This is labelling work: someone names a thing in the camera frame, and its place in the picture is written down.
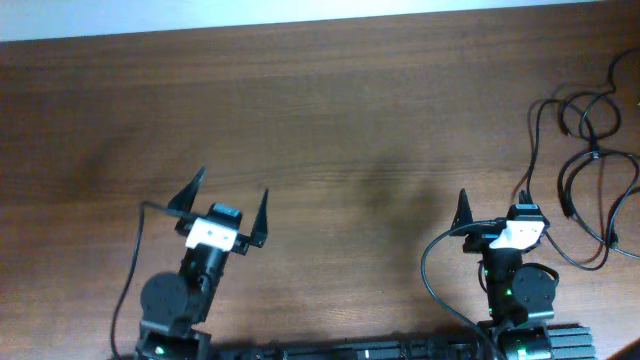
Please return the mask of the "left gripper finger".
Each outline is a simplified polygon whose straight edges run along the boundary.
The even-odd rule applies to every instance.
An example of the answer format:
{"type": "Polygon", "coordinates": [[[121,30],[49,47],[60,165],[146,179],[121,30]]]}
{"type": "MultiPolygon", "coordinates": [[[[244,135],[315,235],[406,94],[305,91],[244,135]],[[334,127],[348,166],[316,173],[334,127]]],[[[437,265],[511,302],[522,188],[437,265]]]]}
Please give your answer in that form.
{"type": "Polygon", "coordinates": [[[168,202],[167,207],[172,210],[190,212],[206,172],[206,168],[201,167],[192,180],[168,202]]]}
{"type": "Polygon", "coordinates": [[[263,193],[262,200],[251,231],[252,240],[266,240],[268,237],[267,203],[269,189],[263,193]]]}

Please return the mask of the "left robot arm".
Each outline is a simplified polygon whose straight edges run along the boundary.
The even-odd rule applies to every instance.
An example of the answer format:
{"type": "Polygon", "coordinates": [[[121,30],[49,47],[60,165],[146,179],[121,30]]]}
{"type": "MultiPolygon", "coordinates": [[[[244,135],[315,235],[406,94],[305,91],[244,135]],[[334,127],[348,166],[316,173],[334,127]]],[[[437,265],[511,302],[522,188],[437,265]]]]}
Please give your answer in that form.
{"type": "Polygon", "coordinates": [[[229,256],[245,255],[266,242],[269,191],[264,191],[251,232],[245,235],[237,209],[214,203],[205,214],[192,210],[205,175],[201,168],[159,208],[177,219],[175,231],[185,238],[186,252],[178,271],[158,273],[142,288],[135,359],[205,359],[211,336],[194,326],[206,321],[229,256]]]}

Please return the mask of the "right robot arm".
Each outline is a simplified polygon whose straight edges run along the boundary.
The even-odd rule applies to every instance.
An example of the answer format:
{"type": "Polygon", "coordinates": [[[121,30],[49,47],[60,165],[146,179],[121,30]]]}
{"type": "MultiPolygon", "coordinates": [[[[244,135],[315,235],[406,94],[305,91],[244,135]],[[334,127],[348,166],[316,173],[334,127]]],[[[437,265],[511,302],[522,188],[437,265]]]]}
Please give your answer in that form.
{"type": "Polygon", "coordinates": [[[551,359],[546,322],[554,317],[553,301],[559,274],[523,256],[540,245],[549,221],[526,193],[504,217],[473,219],[465,190],[461,190],[451,229],[465,239],[463,251],[482,256],[491,319],[478,326],[507,359],[551,359]]]}

